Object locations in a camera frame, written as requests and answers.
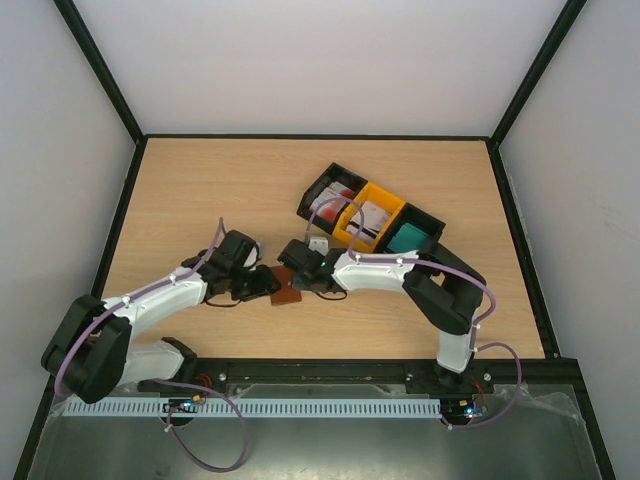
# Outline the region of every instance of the cable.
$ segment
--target cable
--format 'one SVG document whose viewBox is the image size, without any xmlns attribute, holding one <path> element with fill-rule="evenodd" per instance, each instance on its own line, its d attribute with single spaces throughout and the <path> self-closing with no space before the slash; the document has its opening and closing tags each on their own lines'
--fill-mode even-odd
<svg viewBox="0 0 640 480">
<path fill-rule="evenodd" d="M 240 420 L 240 425 L 242 426 L 242 452 L 240 452 L 240 456 L 233 463 L 233 465 L 230 465 L 229 467 L 215 467 L 213 465 L 209 465 L 208 463 L 205 463 L 202 460 L 200 460 L 191 452 L 191 450 L 189 450 L 189 448 L 184 444 L 184 442 L 178 435 L 178 432 L 176 432 L 176 429 L 171 423 L 171 415 L 175 413 L 178 407 L 173 407 L 172 409 L 169 410 L 169 413 L 167 414 L 167 420 L 166 420 L 167 428 L 165 428 L 165 431 L 171 432 L 171 434 L 173 435 L 173 438 L 175 438 L 177 442 L 180 444 L 180 447 L 182 447 L 182 451 L 187 456 L 187 458 L 189 458 L 189 460 L 191 460 L 193 463 L 195 463 L 197 466 L 199 466 L 204 470 L 207 470 L 213 473 L 227 473 L 227 472 L 232 472 L 236 470 L 238 467 L 242 465 L 245 457 L 247 456 L 247 451 L 249 450 L 249 429 L 247 428 L 247 421 L 242 416 L 242 412 L 240 412 L 240 409 L 235 403 L 233 403 L 226 395 L 223 395 L 222 393 L 216 392 L 211 388 L 203 387 L 201 385 L 195 385 L 192 383 L 171 382 L 169 380 L 161 380 L 159 378 L 154 379 L 153 381 L 156 383 L 160 383 L 161 385 L 169 385 L 171 387 L 191 388 L 194 390 L 199 390 L 201 392 L 206 393 L 207 395 L 211 395 L 211 396 L 220 398 L 221 400 L 224 400 L 233 409 L 235 414 L 238 416 L 238 420 Z"/>
<path fill-rule="evenodd" d="M 196 265 L 192 269 L 190 269 L 189 271 L 183 274 L 176 276 L 175 279 L 173 279 L 174 282 L 179 282 L 181 280 L 184 280 L 185 278 L 189 278 L 191 275 L 197 272 L 198 269 L 207 260 L 209 260 L 209 257 L 211 257 L 211 254 L 213 253 L 213 250 L 216 247 L 216 243 L 218 243 L 218 237 L 220 237 L 220 233 L 223 231 L 223 229 L 224 229 L 224 220 L 222 219 L 222 217 L 220 217 L 220 220 L 218 221 L 218 228 L 216 229 L 216 233 L 213 236 L 213 240 L 211 242 L 211 245 L 209 245 L 209 248 L 207 249 L 207 251 L 204 253 L 204 255 L 200 258 L 198 263 L 196 263 Z M 158 288 L 162 288 L 166 285 L 170 285 L 171 283 L 172 283 L 172 280 L 169 278 L 166 278 L 152 285 L 148 285 L 147 287 L 144 287 L 141 290 L 129 295 L 128 302 L 133 302 L 136 299 L 142 297 L 143 295 L 153 292 L 154 290 Z M 54 383 L 54 391 L 56 395 L 63 398 L 66 398 L 70 395 L 69 392 L 66 392 L 63 389 L 62 379 L 64 378 L 64 374 L 67 372 L 67 368 L 69 368 L 69 365 L 71 364 L 71 360 L 73 360 L 73 357 L 76 355 L 76 353 L 78 352 L 78 350 L 80 349 L 84 341 L 89 337 L 89 335 L 91 335 L 91 333 L 93 333 L 93 331 L 96 328 L 98 328 L 102 322 L 104 322 L 107 318 L 109 318 L 109 316 L 112 313 L 114 313 L 115 311 L 119 310 L 124 306 L 125 306 L 125 302 L 120 301 L 116 303 L 114 306 L 112 306 L 111 308 L 108 308 L 103 313 L 95 317 L 93 319 L 93 322 L 91 322 L 91 324 L 86 328 L 86 330 L 80 334 L 76 342 L 69 349 L 69 353 L 67 353 L 66 357 L 64 357 L 64 360 L 62 361 L 62 364 L 60 364 L 60 368 L 58 369 L 58 374 L 56 375 L 56 379 Z"/>
<path fill-rule="evenodd" d="M 516 400 L 518 400 L 518 397 L 520 396 L 520 388 L 522 387 L 522 365 L 520 364 L 520 359 L 518 358 L 518 354 L 513 348 L 511 348 L 506 343 L 502 343 L 502 342 L 487 343 L 486 345 L 483 345 L 480 348 L 478 348 L 478 352 L 481 352 L 482 350 L 487 350 L 493 347 L 506 348 L 507 350 L 509 350 L 511 355 L 513 355 L 513 359 L 516 361 L 516 369 L 518 370 L 518 380 L 516 381 L 516 388 L 513 392 L 513 397 L 511 397 L 506 407 L 500 410 L 500 412 L 497 413 L 495 416 L 491 417 L 488 420 L 485 420 L 484 422 L 473 423 L 470 425 L 451 425 L 447 421 L 447 419 L 444 418 L 443 416 L 442 423 L 444 423 L 449 430 L 471 430 L 472 428 L 478 428 L 478 427 L 483 427 L 485 425 L 489 425 L 490 423 L 493 423 L 496 420 L 498 420 L 500 417 L 503 417 L 515 405 Z"/>
<path fill-rule="evenodd" d="M 321 299 L 327 300 L 329 302 L 340 302 L 340 301 L 344 300 L 345 298 L 347 298 L 347 296 L 349 295 L 347 292 L 342 292 L 342 293 L 344 293 L 343 297 L 335 298 L 335 297 L 325 297 L 320 292 L 316 292 L 316 291 L 313 291 L 313 290 L 312 290 L 312 292 L 315 293 Z"/>
<path fill-rule="evenodd" d="M 309 238 L 311 236 L 311 225 L 313 224 L 313 220 L 316 217 L 317 212 L 320 211 L 320 207 L 322 207 L 323 205 L 325 205 L 325 204 L 327 204 L 329 202 L 335 202 L 336 200 L 350 203 L 351 205 L 353 205 L 358 210 L 358 213 L 360 213 L 360 225 L 358 225 L 358 230 L 356 231 L 356 233 L 351 238 L 351 242 L 349 243 L 349 246 L 347 247 L 347 254 L 349 255 L 349 257 L 352 260 L 355 260 L 355 261 L 358 261 L 358 262 L 362 262 L 362 263 L 389 264 L 390 262 L 386 258 L 362 257 L 362 256 L 359 256 L 357 253 L 355 253 L 353 248 L 354 248 L 354 246 L 356 244 L 356 240 L 358 239 L 358 237 L 360 236 L 360 234 L 362 233 L 362 230 L 364 228 L 364 212 L 362 211 L 362 208 L 360 207 L 360 205 L 358 205 L 358 203 L 355 200 L 352 200 L 352 199 L 347 198 L 347 197 L 343 197 L 341 195 L 336 195 L 335 197 L 329 198 L 327 200 L 324 200 L 324 201 L 322 201 L 322 202 L 320 202 L 318 204 L 316 209 L 311 214 L 311 217 L 309 218 L 309 221 L 307 222 L 307 228 L 305 229 L 305 235 L 304 235 L 305 243 L 309 243 Z M 485 310 L 483 313 L 478 315 L 478 317 L 476 317 L 472 322 L 471 338 L 469 339 L 469 346 L 470 346 L 471 349 L 473 349 L 474 346 L 475 346 L 475 343 L 476 343 L 476 334 L 477 334 L 477 330 L 478 330 L 478 328 L 477 328 L 478 324 L 481 321 L 483 321 L 485 318 L 487 318 L 489 315 L 491 315 L 496 309 L 496 304 L 497 304 L 496 297 L 493 294 L 493 292 L 489 289 L 489 287 L 487 287 L 484 283 L 482 283 L 477 278 L 472 277 L 471 275 L 469 275 L 469 274 L 467 274 L 467 273 L 465 273 L 465 272 L 463 272 L 461 270 L 457 270 L 455 268 L 448 267 L 447 265 L 442 265 L 441 263 L 431 262 L 429 260 L 422 260 L 422 259 L 419 259 L 419 258 L 417 258 L 417 259 L 416 258 L 405 258 L 405 259 L 403 259 L 403 262 L 416 264 L 416 265 L 423 265 L 425 267 L 435 268 L 436 270 L 440 270 L 441 272 L 450 273 L 451 275 L 455 275 L 456 277 L 459 277 L 459 278 L 461 278 L 463 280 L 466 280 L 467 282 L 471 283 L 472 285 L 474 285 L 475 287 L 479 288 L 480 290 L 482 290 L 484 292 L 484 294 L 489 299 L 490 304 L 489 304 L 489 308 L 487 308 L 487 310 Z"/>
<path fill-rule="evenodd" d="M 240 300 L 238 300 L 236 303 L 211 303 L 209 300 L 205 300 L 204 303 L 209 305 L 210 307 L 232 308 L 240 305 Z"/>
</svg>

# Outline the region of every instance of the teal block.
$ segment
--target teal block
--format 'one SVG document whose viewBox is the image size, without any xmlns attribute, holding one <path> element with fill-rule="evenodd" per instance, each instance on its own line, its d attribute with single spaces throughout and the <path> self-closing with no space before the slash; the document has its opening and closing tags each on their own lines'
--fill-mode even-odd
<svg viewBox="0 0 640 480">
<path fill-rule="evenodd" d="M 387 248 L 395 253 L 410 252 L 411 250 L 418 250 L 430 238 L 429 234 L 418 227 L 405 223 L 400 227 L 398 233 L 393 236 Z"/>
</svg>

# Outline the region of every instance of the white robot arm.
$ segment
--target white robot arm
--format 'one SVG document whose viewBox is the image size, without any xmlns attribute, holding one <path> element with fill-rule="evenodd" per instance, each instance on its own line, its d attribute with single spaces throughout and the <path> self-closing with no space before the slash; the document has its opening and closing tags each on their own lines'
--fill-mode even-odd
<svg viewBox="0 0 640 480">
<path fill-rule="evenodd" d="M 133 341 L 160 320 L 215 295 L 230 292 L 233 300 L 247 301 L 280 289 L 270 268 L 255 266 L 258 257 L 259 246 L 254 240 L 230 231 L 197 271 L 192 269 L 200 257 L 193 257 L 166 277 L 126 295 L 106 300 L 89 295 L 78 298 L 49 343 L 42 366 L 57 376 L 71 346 L 92 319 L 122 304 L 73 356 L 63 373 L 63 384 L 93 403 L 122 383 L 175 378 L 185 355 L 195 356 L 193 352 L 174 339 L 152 345 Z M 437 284 L 432 277 L 440 272 L 420 265 L 424 259 L 449 265 L 484 283 L 477 272 L 437 243 L 402 254 L 353 255 L 345 249 L 331 249 L 322 255 L 292 240 L 278 258 L 305 288 L 319 293 L 372 288 L 408 294 L 440 330 L 438 364 L 454 374 L 461 373 L 472 354 L 472 317 L 482 300 L 482 290 L 446 274 Z"/>
</svg>

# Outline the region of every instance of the wooden table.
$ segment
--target wooden table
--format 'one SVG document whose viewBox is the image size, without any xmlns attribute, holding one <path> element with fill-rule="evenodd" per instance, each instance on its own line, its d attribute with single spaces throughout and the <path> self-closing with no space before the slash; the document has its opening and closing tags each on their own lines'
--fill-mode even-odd
<svg viewBox="0 0 640 480">
<path fill-rule="evenodd" d="M 478 270 L 498 299 L 478 345 L 500 340 L 521 357 L 543 358 L 483 142 L 150 139 L 105 295 L 146 285 L 206 248 L 221 215 L 227 229 L 262 242 L 264 262 L 275 264 L 289 240 L 303 238 L 296 207 L 333 161 L 447 223 L 440 241 Z M 407 296 L 374 290 L 343 302 L 305 292 L 301 303 L 281 307 L 268 298 L 232 309 L 200 305 L 140 339 L 162 336 L 199 356 L 235 358 L 434 358 L 438 344 L 437 330 Z"/>
</svg>

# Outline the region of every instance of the white backdrop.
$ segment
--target white backdrop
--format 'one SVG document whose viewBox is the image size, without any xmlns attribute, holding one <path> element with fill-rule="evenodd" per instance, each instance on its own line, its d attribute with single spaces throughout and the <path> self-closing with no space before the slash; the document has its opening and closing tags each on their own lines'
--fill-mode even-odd
<svg viewBox="0 0 640 480">
<path fill-rule="evenodd" d="M 503 144 L 563 355 L 638 478 L 640 3 L 587 2 Z"/>
<path fill-rule="evenodd" d="M 76 0 L 145 133 L 490 135 L 564 0 Z"/>
<path fill-rule="evenodd" d="M 13 478 L 48 374 L 40 357 L 88 293 L 133 142 L 52 1 L 0 3 L 0 478 Z"/>
</svg>

